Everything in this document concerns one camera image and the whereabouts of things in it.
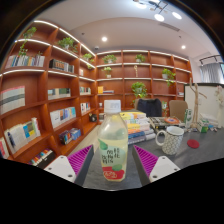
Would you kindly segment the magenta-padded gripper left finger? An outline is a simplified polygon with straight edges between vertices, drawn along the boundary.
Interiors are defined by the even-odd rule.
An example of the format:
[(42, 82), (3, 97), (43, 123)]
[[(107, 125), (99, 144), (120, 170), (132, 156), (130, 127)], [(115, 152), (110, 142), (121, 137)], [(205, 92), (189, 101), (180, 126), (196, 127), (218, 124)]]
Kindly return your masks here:
[(90, 145), (70, 156), (57, 157), (45, 168), (45, 171), (82, 186), (93, 156), (94, 147)]

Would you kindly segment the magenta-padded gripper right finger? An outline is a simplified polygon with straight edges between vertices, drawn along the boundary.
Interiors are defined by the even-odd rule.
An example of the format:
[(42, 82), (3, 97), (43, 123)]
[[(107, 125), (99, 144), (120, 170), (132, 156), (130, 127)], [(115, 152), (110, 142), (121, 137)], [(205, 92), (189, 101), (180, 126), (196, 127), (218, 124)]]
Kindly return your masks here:
[(132, 155), (143, 186), (180, 170), (168, 157), (157, 157), (137, 145), (133, 146)]

